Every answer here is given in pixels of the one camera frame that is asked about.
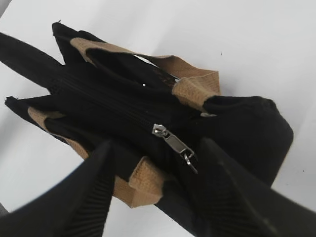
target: white surface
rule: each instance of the white surface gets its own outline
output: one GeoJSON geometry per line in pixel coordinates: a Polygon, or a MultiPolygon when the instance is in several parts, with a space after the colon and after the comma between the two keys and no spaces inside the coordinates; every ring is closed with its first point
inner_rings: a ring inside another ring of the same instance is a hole
{"type": "MultiPolygon", "coordinates": [[[[313,0],[13,0],[0,31],[62,61],[51,23],[133,51],[178,55],[220,71],[224,95],[273,99],[295,140],[274,183],[316,211],[316,2],[313,0]]],[[[0,95],[44,90],[0,65],[0,95]]],[[[14,210],[52,187],[81,159],[69,147],[0,106],[0,200],[14,210]]],[[[106,234],[189,236],[155,207],[130,210],[114,200],[106,234]],[[118,218],[123,221],[117,224],[118,218]]]]}

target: tan webbing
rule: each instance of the tan webbing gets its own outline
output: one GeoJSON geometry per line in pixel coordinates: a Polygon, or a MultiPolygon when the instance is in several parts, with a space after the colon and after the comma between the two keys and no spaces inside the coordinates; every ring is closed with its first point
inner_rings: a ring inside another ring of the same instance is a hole
{"type": "Polygon", "coordinates": [[[111,53],[132,54],[149,60],[167,73],[180,79],[180,81],[175,84],[172,94],[174,94],[181,103],[201,111],[204,111],[202,106],[206,99],[221,94],[218,71],[196,68],[174,55],[148,56],[135,53],[110,43],[95,42],[82,38],[73,38],[70,41],[70,44],[80,52],[87,62],[92,64],[93,62],[86,55],[88,49],[100,49],[111,53]]]}
{"type": "MultiPolygon", "coordinates": [[[[64,115],[59,112],[42,112],[33,107],[28,108],[29,116],[46,132],[51,133],[45,126],[45,120],[47,118],[58,119],[62,118],[64,115]]],[[[87,159],[89,157],[88,152],[76,141],[60,136],[58,134],[53,134],[55,136],[63,138],[83,159],[87,159]]]]}
{"type": "MultiPolygon", "coordinates": [[[[42,112],[35,108],[28,108],[29,116],[46,132],[48,131],[45,120],[58,119],[64,117],[59,112],[42,112]]],[[[88,158],[88,152],[78,142],[60,136],[83,158],[88,158]]],[[[160,171],[148,157],[143,157],[134,169],[129,182],[115,177],[115,186],[113,196],[125,202],[129,207],[138,207],[144,205],[156,204],[162,197],[162,187],[165,181],[165,175],[160,171]]]]}

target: zipper pull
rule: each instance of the zipper pull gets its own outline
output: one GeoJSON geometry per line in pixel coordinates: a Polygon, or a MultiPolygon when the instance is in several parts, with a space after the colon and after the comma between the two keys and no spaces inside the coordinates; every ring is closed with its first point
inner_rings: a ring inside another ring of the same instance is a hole
{"type": "Polygon", "coordinates": [[[193,172],[196,174],[198,173],[197,169],[190,161],[193,157],[197,159],[194,151],[182,142],[176,135],[161,124],[154,124],[152,134],[165,140],[165,142],[187,162],[193,172]]]}

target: zipper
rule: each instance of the zipper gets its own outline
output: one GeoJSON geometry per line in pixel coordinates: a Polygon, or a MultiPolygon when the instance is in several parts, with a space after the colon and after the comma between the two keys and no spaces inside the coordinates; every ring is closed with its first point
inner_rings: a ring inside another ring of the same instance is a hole
{"type": "Polygon", "coordinates": [[[191,162],[191,159],[193,158],[195,158],[196,161],[198,160],[194,151],[191,148],[189,148],[183,141],[181,141],[176,135],[170,132],[165,126],[153,123],[131,111],[119,110],[118,108],[121,107],[121,104],[117,102],[114,98],[107,96],[108,100],[105,101],[104,98],[98,96],[99,93],[97,92],[101,92],[103,97],[106,96],[105,93],[102,93],[102,91],[100,91],[100,88],[91,86],[88,83],[83,83],[83,85],[82,81],[78,81],[76,78],[72,77],[69,74],[67,75],[69,76],[67,77],[67,80],[60,81],[62,84],[66,86],[66,88],[77,91],[81,95],[89,97],[93,101],[97,101],[98,103],[100,103],[101,105],[111,110],[114,114],[117,114],[120,117],[128,117],[129,120],[134,122],[136,125],[140,126],[148,132],[151,132],[156,137],[162,138],[169,145],[170,148],[172,148],[176,153],[180,155],[180,157],[182,157],[185,160],[187,165],[192,169],[194,173],[198,173],[197,169],[193,166],[191,162]]]}
{"type": "Polygon", "coordinates": [[[162,138],[176,153],[178,153],[193,170],[195,174],[198,173],[197,169],[191,163],[192,158],[198,160],[194,151],[181,141],[176,135],[170,132],[165,126],[161,124],[154,124],[152,134],[156,137],[162,138]]]}

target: tan handle strap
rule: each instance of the tan handle strap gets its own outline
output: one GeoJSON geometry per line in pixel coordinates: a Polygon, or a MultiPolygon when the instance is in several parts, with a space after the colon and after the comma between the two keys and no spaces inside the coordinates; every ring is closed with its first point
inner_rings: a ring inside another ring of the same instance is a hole
{"type": "Polygon", "coordinates": [[[101,50],[105,50],[111,53],[132,54],[132,55],[137,55],[139,57],[149,60],[150,62],[157,65],[158,67],[160,67],[167,73],[172,74],[180,79],[183,77],[186,77],[186,78],[199,77],[199,76],[204,76],[206,74],[215,72],[215,71],[196,68],[190,65],[189,63],[187,63],[186,61],[182,60],[181,58],[173,56],[173,55],[148,56],[145,54],[135,53],[133,51],[116,46],[114,44],[95,42],[95,41],[90,41],[90,40],[86,40],[82,38],[74,38],[70,41],[70,44],[76,49],[78,49],[78,51],[87,61],[90,61],[90,60],[87,58],[85,52],[87,49],[90,49],[90,48],[101,49],[101,50]]]}
{"type": "Polygon", "coordinates": [[[75,47],[83,58],[93,64],[87,57],[88,49],[100,49],[111,53],[126,53],[145,58],[160,67],[167,73],[180,79],[172,89],[174,94],[182,104],[205,112],[204,102],[214,95],[220,95],[220,85],[218,71],[211,71],[196,68],[179,57],[169,56],[148,56],[135,53],[126,48],[122,48],[110,43],[95,42],[82,38],[73,38],[70,44],[75,47]]]}

